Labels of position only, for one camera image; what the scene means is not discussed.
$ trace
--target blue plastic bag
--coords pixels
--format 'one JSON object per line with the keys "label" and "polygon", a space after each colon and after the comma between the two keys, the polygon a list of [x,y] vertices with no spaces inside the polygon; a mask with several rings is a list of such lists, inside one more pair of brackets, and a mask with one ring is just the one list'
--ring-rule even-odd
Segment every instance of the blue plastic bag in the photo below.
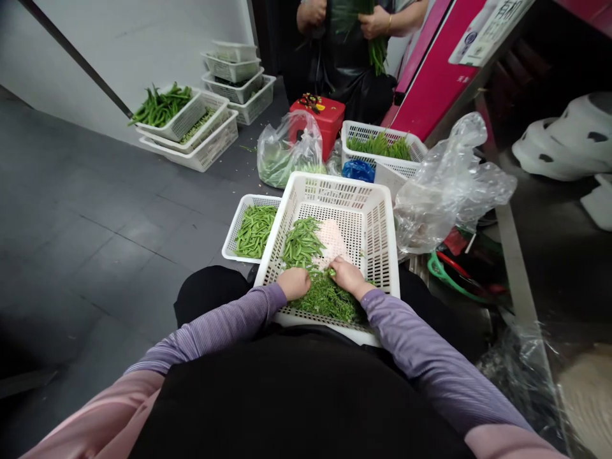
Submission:
{"label": "blue plastic bag", "polygon": [[374,168],[365,161],[353,159],[344,163],[342,168],[342,176],[347,179],[362,180],[368,183],[374,183]]}

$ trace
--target black apron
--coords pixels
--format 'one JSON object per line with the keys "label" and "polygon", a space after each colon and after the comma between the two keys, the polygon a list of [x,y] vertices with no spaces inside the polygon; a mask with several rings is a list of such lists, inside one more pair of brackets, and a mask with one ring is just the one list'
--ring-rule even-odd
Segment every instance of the black apron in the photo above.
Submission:
{"label": "black apron", "polygon": [[[311,79],[316,82],[316,92],[346,104],[346,120],[379,124],[393,102],[397,81],[392,76],[375,75],[359,22],[348,34],[337,33],[332,4],[333,0],[328,1],[323,36],[313,40],[316,51]],[[378,4],[389,13],[395,12],[394,0]]]}
{"label": "black apron", "polygon": [[473,458],[362,349],[272,335],[170,369],[130,458]]}

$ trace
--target hand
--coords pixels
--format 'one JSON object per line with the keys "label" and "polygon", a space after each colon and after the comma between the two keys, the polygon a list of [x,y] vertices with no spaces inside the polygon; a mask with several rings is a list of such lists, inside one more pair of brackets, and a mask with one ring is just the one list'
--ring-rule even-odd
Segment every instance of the hand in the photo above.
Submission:
{"label": "hand", "polygon": [[374,12],[371,15],[359,15],[361,22],[361,31],[366,40],[385,35],[389,28],[389,19],[391,15],[387,13],[380,5],[374,7]]}
{"label": "hand", "polygon": [[281,273],[277,284],[287,297],[287,301],[297,300],[310,289],[310,274],[304,268],[291,268]]}
{"label": "hand", "polygon": [[365,281],[357,266],[350,264],[342,257],[336,257],[330,263],[330,268],[336,271],[336,275],[331,277],[336,284],[352,294],[359,302],[366,293],[376,288]]}
{"label": "hand", "polygon": [[304,3],[306,8],[306,20],[308,23],[318,26],[325,20],[327,14],[327,0],[307,0]]}

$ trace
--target pink sleeve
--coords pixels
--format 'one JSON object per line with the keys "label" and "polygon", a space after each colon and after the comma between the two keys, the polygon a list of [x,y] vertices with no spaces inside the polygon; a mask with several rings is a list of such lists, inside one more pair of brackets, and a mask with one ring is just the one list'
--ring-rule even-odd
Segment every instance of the pink sleeve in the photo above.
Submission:
{"label": "pink sleeve", "polygon": [[121,377],[22,458],[128,457],[163,382],[151,371]]}
{"label": "pink sleeve", "polygon": [[513,425],[475,427],[465,443],[478,459],[567,459],[538,435]]}

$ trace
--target white plastic basket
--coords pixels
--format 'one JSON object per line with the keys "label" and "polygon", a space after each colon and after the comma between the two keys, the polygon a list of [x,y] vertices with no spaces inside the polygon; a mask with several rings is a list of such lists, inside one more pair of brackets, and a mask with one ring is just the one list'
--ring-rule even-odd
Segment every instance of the white plastic basket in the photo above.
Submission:
{"label": "white plastic basket", "polygon": [[210,117],[206,124],[198,129],[191,139],[184,145],[179,142],[173,142],[163,137],[146,132],[140,127],[136,128],[136,132],[143,134],[146,137],[152,139],[160,147],[165,147],[174,151],[177,151],[183,155],[189,154],[195,151],[202,142],[204,142],[214,131],[219,129],[221,124],[225,123],[230,117],[230,111],[227,110],[228,100],[212,94],[211,92],[202,92],[202,98],[206,101],[208,107],[215,109],[215,114]]}
{"label": "white plastic basket", "polygon": [[238,123],[250,126],[255,118],[263,113],[270,106],[274,98],[275,76],[263,75],[264,86],[249,100],[245,105],[229,103],[228,107],[238,112]]}
{"label": "white plastic basket", "polygon": [[406,180],[414,175],[411,173],[409,177],[404,174],[403,166],[395,166],[393,164],[386,164],[380,159],[376,159],[376,175],[374,176],[374,183],[384,185],[389,189],[391,193],[391,202],[395,205],[395,197],[401,187],[404,186]]}
{"label": "white plastic basket", "polygon": [[[347,147],[349,139],[357,137],[360,140],[368,140],[370,137],[376,137],[379,133],[384,133],[385,137],[395,142],[399,139],[405,139],[405,142],[410,147],[410,155],[412,161],[404,161],[403,159],[394,159],[384,156],[379,156],[371,153],[360,153]],[[416,172],[418,165],[423,159],[427,148],[423,145],[423,142],[416,136],[410,133],[401,131],[395,131],[394,129],[385,129],[384,127],[372,126],[371,124],[364,124],[355,121],[345,121],[342,123],[342,167],[344,163],[352,159],[360,159],[371,165],[374,170],[376,169],[376,160],[384,161],[385,164],[392,164],[395,169],[402,170],[402,175],[411,177]]]}
{"label": "white plastic basket", "polygon": [[257,74],[239,88],[224,85],[223,83],[217,83],[211,72],[206,72],[202,76],[202,81],[204,81],[204,84],[207,86],[209,91],[228,98],[230,102],[244,104],[249,100],[249,97],[253,91],[258,91],[261,88],[262,75],[263,67],[260,67]]}
{"label": "white plastic basket", "polygon": [[204,61],[208,66],[208,70],[215,76],[229,80],[232,83],[240,83],[241,81],[250,79],[259,70],[261,59],[255,59],[249,62],[240,62],[233,64],[232,62],[222,61],[217,59],[214,51],[202,53]]}
{"label": "white plastic basket", "polygon": [[275,196],[266,196],[265,194],[246,194],[240,200],[234,219],[231,221],[229,227],[228,236],[225,238],[225,244],[221,249],[221,254],[225,259],[232,259],[236,261],[242,261],[243,263],[260,263],[261,258],[246,258],[240,257],[235,254],[236,250],[236,237],[242,226],[242,220],[244,219],[244,213],[247,211],[249,206],[274,206],[278,208],[281,205],[281,198]]}
{"label": "white plastic basket", "polygon": [[234,110],[230,112],[229,118],[217,128],[198,148],[189,154],[178,153],[174,150],[167,149],[155,143],[155,141],[147,136],[142,136],[140,142],[151,148],[157,154],[160,154],[173,163],[181,164],[182,166],[205,172],[206,169],[214,163],[219,156],[238,138],[238,124],[236,117],[238,113]]}
{"label": "white plastic basket", "polygon": [[217,47],[217,55],[222,55],[230,62],[249,62],[257,59],[257,46],[217,40],[212,43]]}
{"label": "white plastic basket", "polygon": [[[166,93],[170,91],[170,89],[172,89],[172,86],[165,87],[161,90],[160,94]],[[143,123],[136,123],[136,126],[148,133],[168,140],[173,140],[174,142],[180,142],[183,136],[187,134],[193,125],[204,116],[204,113],[206,113],[207,99],[202,97],[202,91],[193,88],[192,95],[187,105],[184,106],[179,113],[174,115],[164,127],[154,127]]]}
{"label": "white plastic basket", "polygon": [[[255,285],[276,282],[283,272],[281,260],[288,231],[296,220],[334,219],[353,263],[366,279],[386,293],[400,297],[393,208],[389,189],[331,175],[293,172],[282,195]],[[325,324],[358,344],[380,346],[371,330],[284,307],[274,316],[283,326]]]}

